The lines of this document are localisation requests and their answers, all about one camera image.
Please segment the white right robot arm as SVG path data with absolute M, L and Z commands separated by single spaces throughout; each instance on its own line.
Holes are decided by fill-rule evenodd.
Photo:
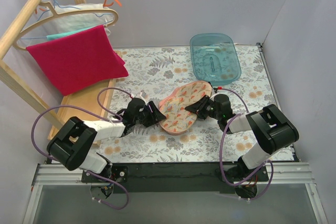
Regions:
M 213 98 L 206 95 L 185 109 L 202 120 L 208 117 L 216 119 L 223 132 L 253 132 L 257 143 L 238 159 L 236 166 L 227 171 L 229 176 L 242 180 L 251 180 L 257 174 L 257 167 L 299 139 L 296 127 L 274 104 L 260 111 L 236 115 L 231 108 L 229 97 L 218 94 Z

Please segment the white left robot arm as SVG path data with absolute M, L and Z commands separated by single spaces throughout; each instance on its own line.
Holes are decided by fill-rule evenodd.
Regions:
M 124 137 L 133 132 L 137 124 L 153 126 L 166 120 L 155 104 L 146 103 L 141 98 L 133 98 L 127 108 L 114 116 L 121 121 L 83 121 L 71 117 L 53 137 L 47 146 L 47 152 L 70 171 L 77 168 L 93 172 L 100 182 L 111 178 L 110 161 L 90 149 L 95 141 L 110 137 Z

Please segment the peach floral mesh laundry bag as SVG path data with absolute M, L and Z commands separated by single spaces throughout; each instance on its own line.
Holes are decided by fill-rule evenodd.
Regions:
M 170 135 L 185 133 L 196 121 L 197 115 L 185 108 L 212 94 L 212 86 L 205 81 L 195 81 L 176 88 L 160 101 L 159 111 L 166 117 L 161 128 Z

